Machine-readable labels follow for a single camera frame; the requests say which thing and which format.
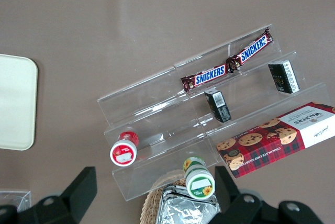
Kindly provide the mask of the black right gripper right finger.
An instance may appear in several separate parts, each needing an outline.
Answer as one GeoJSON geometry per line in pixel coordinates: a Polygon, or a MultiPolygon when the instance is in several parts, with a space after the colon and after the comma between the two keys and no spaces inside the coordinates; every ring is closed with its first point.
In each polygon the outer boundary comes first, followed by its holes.
{"type": "Polygon", "coordinates": [[[215,195],[221,212],[210,223],[322,223],[307,205],[292,200],[272,207],[250,193],[241,193],[224,166],[215,167],[215,195]]]}

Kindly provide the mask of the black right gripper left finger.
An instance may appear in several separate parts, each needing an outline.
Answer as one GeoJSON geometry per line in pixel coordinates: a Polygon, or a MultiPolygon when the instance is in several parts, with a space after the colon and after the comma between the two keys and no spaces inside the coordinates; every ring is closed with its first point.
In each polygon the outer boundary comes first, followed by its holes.
{"type": "Polygon", "coordinates": [[[87,166],[59,196],[43,198],[21,212],[1,205],[1,223],[80,223],[96,194],[96,168],[87,166]]]}

